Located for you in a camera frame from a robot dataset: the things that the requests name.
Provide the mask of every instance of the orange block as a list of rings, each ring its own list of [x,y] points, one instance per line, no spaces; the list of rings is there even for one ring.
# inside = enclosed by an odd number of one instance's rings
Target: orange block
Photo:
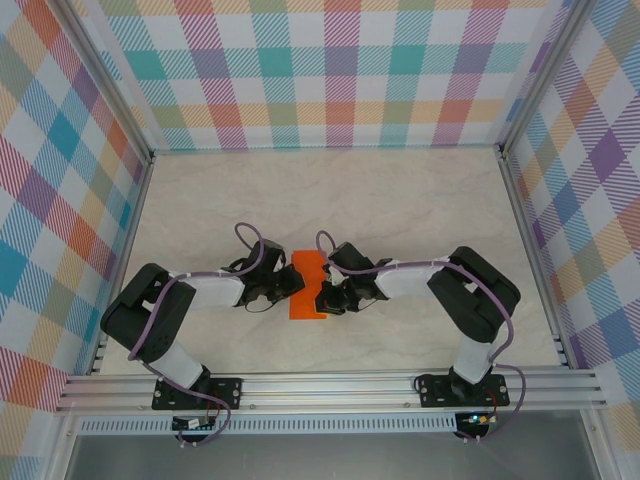
[[[321,320],[324,313],[316,312],[316,297],[326,275],[324,258],[317,250],[299,250],[291,255],[291,263],[304,278],[305,287],[289,299],[289,320]]]

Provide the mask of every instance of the purple cable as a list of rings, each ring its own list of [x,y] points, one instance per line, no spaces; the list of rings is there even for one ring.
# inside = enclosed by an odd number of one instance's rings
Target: purple cable
[[[162,288],[162,291],[160,292],[160,295],[158,295],[158,299],[156,300],[156,303],[153,306],[153,310],[151,311],[151,315],[149,315],[149,319],[147,320],[147,324],[144,326],[144,329],[142,330],[142,334],[140,335],[140,338],[138,338],[138,341],[136,342],[136,344],[131,349],[131,352],[129,353],[129,356],[127,357],[128,360],[135,360],[136,359],[136,355],[140,351],[140,348],[142,348],[142,345],[144,345],[144,342],[147,340],[147,337],[149,336],[149,332],[151,331],[151,328],[153,327],[153,323],[156,321],[156,317],[158,316],[158,310],[160,309],[160,305],[164,301],[164,298],[166,297],[167,292],[169,291],[169,289],[176,282],[179,282],[180,280],[183,280],[183,279],[189,278],[189,277],[221,277],[221,278],[239,277],[241,275],[244,275],[245,273],[249,273],[251,270],[253,270],[258,265],[260,265],[260,263],[262,262],[262,258],[264,256],[264,240],[262,238],[262,235],[260,234],[260,232],[258,231],[258,229],[256,227],[254,227],[253,225],[251,225],[249,223],[246,223],[246,222],[238,222],[238,223],[236,223],[236,225],[234,226],[234,231],[236,232],[236,235],[238,236],[240,241],[249,249],[251,249],[251,245],[249,245],[249,243],[240,234],[240,227],[247,227],[248,229],[252,230],[253,233],[255,233],[256,236],[258,237],[258,242],[260,244],[260,251],[258,253],[258,258],[256,258],[256,261],[253,262],[253,264],[251,264],[249,267],[245,268],[244,270],[240,270],[240,271],[237,271],[237,272],[193,272],[193,273],[182,273],[180,275],[176,275],[171,280],[169,280],[169,282],[167,282],[167,284]],[[163,377],[164,381],[168,385],[171,385],[173,388],[175,388],[177,390],[180,390],[181,392],[184,392],[184,393],[186,393],[188,395],[192,395],[194,397],[198,397],[198,398],[202,398],[204,400],[208,400],[210,402],[214,402],[217,405],[220,405],[221,407],[223,407],[227,411],[227,418],[225,419],[224,423],[222,424],[222,426],[218,430],[216,430],[211,435],[208,435],[204,440],[202,440],[200,442],[194,442],[193,444],[190,444],[190,445],[195,447],[195,446],[198,446],[198,445],[204,445],[205,443],[209,443],[211,440],[213,440],[213,439],[217,438],[218,436],[220,436],[222,431],[225,428],[227,428],[227,426],[229,425],[229,422],[231,420],[231,409],[229,408],[229,405],[227,405],[224,401],[220,400],[219,398],[212,397],[211,395],[206,395],[204,393],[194,392],[192,390],[189,390],[188,388],[184,388],[181,385],[178,385],[177,383],[173,382],[171,379],[164,377],[164,375],[162,375],[160,372],[155,370],[150,365],[147,365],[145,363],[144,366],[149,371],[155,373],[159,377]],[[183,445],[184,445],[185,442],[184,442],[184,440],[182,440],[182,432],[178,433],[178,438],[183,442]]]
[[[442,260],[430,260],[430,261],[421,261],[421,262],[405,262],[405,263],[400,263],[400,264],[394,264],[394,265],[384,265],[382,267],[374,267],[374,268],[368,268],[365,270],[348,270],[346,268],[342,268],[338,265],[336,265],[335,263],[333,263],[330,259],[329,256],[327,255],[327,252],[325,252],[322,249],[322,246],[320,245],[320,239],[322,238],[322,236],[327,237],[327,239],[331,242],[331,247],[333,248],[333,250],[336,249],[336,242],[333,240],[333,237],[329,234],[329,232],[325,231],[325,230],[320,230],[317,234],[316,234],[316,248],[318,249],[318,251],[320,252],[320,254],[322,255],[322,257],[324,258],[324,260],[331,265],[333,268],[335,268],[336,270],[338,270],[341,273],[344,273],[346,275],[367,275],[367,274],[372,274],[372,273],[378,273],[378,272],[386,272],[389,270],[398,270],[400,268],[415,268],[415,267],[429,267],[429,266],[438,266],[438,267],[446,267],[446,268],[450,268],[452,270],[455,270],[456,272],[459,272],[460,274],[464,275],[465,277],[467,277],[467,279],[471,280],[473,283],[475,283],[478,288],[480,288],[480,290],[482,290],[490,299],[491,301],[495,304],[495,306],[498,308],[498,310],[500,311],[500,313],[502,314],[502,316],[504,317],[504,320],[507,324],[507,330],[508,330],[508,335],[507,335],[507,339],[505,340],[505,342],[500,345],[500,347],[498,347],[496,349],[495,352],[493,352],[493,354],[489,357],[489,362],[494,364],[496,367],[498,368],[508,368],[511,370],[515,370],[519,375],[520,378],[522,379],[522,391],[520,393],[520,398],[518,400],[518,403],[516,404],[516,407],[513,409],[513,412],[511,413],[511,415],[509,416],[509,418],[507,419],[506,422],[504,422],[504,424],[502,425],[502,427],[490,434],[485,435],[485,439],[489,438],[489,437],[494,437],[498,432],[501,432],[504,427],[511,421],[512,418],[514,418],[517,413],[520,411],[520,409],[522,408],[522,404],[524,403],[524,396],[526,394],[527,391],[527,381],[524,377],[524,372],[518,368],[515,367],[513,365],[501,365],[498,363],[494,363],[495,359],[498,357],[498,355],[500,355],[502,352],[505,351],[505,349],[507,349],[509,347],[509,345],[511,345],[511,343],[513,342],[513,336],[514,336],[514,332],[513,332],[513,321],[511,320],[511,316],[509,315],[509,312],[507,312],[506,308],[504,308],[504,305],[502,305],[502,303],[500,302],[500,299],[498,297],[496,297],[496,295],[489,289],[489,287],[487,287],[484,283],[482,283],[480,281],[480,279],[478,279],[475,275],[473,275],[470,272],[467,272],[464,268],[462,268],[460,265],[456,265],[454,263],[451,262],[444,262]],[[462,436],[464,437],[468,437],[468,438],[472,438],[471,436],[462,433]]]
[[[182,445],[190,445],[192,447],[199,447],[200,445],[205,445],[211,442],[212,440],[215,440],[216,438],[218,438],[222,434],[223,430],[229,426],[229,422],[231,421],[231,408],[229,407],[229,404],[227,402],[219,398],[212,397],[211,395],[207,395],[205,393],[194,392],[193,390],[184,388],[182,385],[178,385],[173,380],[165,377],[162,373],[160,373],[158,370],[151,367],[150,365],[147,365],[145,363],[144,366],[147,368],[147,370],[149,370],[151,373],[156,374],[158,377],[162,378],[166,384],[170,385],[176,390],[180,390],[181,392],[186,393],[187,395],[192,395],[194,397],[202,398],[203,400],[208,400],[209,402],[213,402],[216,405],[220,405],[222,408],[224,408],[227,411],[227,418],[224,419],[224,422],[222,423],[220,428],[218,428],[218,430],[216,430],[212,434],[207,435],[203,440],[200,440],[199,442],[187,442],[182,438],[182,430],[180,430],[178,432],[178,439],[182,442]]]

